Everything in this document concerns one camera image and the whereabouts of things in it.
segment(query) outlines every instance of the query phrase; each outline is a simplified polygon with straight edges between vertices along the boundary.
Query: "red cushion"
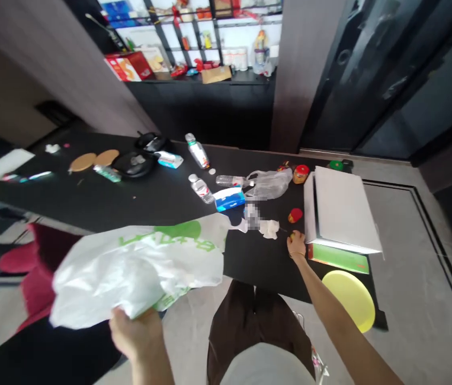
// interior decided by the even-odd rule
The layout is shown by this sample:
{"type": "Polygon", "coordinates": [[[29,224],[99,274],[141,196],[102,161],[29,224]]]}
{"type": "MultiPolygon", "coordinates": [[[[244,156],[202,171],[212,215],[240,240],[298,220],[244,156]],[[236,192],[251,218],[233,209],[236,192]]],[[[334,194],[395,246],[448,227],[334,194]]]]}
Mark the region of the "red cushion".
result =
{"type": "Polygon", "coordinates": [[[49,306],[45,307],[43,310],[41,310],[39,313],[37,314],[33,314],[30,315],[25,322],[23,322],[18,330],[16,330],[16,333],[20,332],[21,330],[23,330],[24,328],[26,328],[28,325],[33,324],[35,321],[39,321],[41,318],[47,317],[50,315],[51,313],[51,307],[53,304],[50,304],[49,306]]]}
{"type": "Polygon", "coordinates": [[[57,270],[71,247],[82,236],[36,223],[30,223],[27,227],[34,233],[34,242],[37,246],[37,256],[41,273],[47,278],[53,278],[55,270],[57,270]]]}
{"type": "Polygon", "coordinates": [[[46,309],[55,301],[51,279],[47,279],[38,267],[34,268],[21,282],[21,291],[29,318],[46,309]]]}
{"type": "Polygon", "coordinates": [[[0,271],[4,273],[28,273],[37,264],[37,246],[34,242],[12,249],[0,258],[0,271]]]}

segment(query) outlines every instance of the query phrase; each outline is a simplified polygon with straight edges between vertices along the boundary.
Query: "white shirt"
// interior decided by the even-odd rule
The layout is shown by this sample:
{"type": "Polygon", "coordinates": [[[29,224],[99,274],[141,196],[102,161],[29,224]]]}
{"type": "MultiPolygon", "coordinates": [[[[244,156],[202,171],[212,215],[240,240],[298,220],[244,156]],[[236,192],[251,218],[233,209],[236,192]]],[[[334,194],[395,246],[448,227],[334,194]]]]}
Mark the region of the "white shirt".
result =
{"type": "Polygon", "coordinates": [[[231,362],[221,385],[310,385],[313,377],[299,359],[277,346],[260,342],[231,362]]]}

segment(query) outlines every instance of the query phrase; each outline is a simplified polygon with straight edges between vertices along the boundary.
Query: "white cardboard box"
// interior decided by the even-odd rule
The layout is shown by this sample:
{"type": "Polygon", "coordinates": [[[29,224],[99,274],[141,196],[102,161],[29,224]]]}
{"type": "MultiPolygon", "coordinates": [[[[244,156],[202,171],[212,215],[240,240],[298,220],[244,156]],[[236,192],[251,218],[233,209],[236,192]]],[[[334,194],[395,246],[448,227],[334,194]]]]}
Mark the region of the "white cardboard box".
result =
{"type": "Polygon", "coordinates": [[[306,243],[360,254],[381,252],[362,179],[315,167],[304,185],[306,243]]]}

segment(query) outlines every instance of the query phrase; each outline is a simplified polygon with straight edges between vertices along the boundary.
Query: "bracelet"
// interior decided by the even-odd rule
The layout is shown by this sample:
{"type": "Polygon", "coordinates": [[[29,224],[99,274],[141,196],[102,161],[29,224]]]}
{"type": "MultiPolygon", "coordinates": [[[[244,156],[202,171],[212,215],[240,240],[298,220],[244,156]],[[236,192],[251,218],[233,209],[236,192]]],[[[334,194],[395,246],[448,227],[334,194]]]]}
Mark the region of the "bracelet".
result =
{"type": "Polygon", "coordinates": [[[290,258],[292,258],[292,254],[300,254],[300,255],[302,255],[303,257],[305,256],[303,253],[301,253],[301,252],[298,252],[298,251],[292,251],[291,253],[289,253],[289,257],[290,258]]]}

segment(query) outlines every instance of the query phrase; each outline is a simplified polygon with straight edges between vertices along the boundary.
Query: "wood panel wall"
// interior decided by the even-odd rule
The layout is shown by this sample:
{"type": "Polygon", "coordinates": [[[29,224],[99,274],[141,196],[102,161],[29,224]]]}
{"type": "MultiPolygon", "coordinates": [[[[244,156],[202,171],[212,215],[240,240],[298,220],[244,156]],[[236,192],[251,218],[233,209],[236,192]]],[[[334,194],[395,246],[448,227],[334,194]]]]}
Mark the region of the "wood panel wall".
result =
{"type": "Polygon", "coordinates": [[[297,152],[322,72],[352,0],[285,0],[270,149],[297,152]]]}
{"type": "Polygon", "coordinates": [[[0,50],[96,131],[158,131],[63,1],[0,1],[0,50]]]}

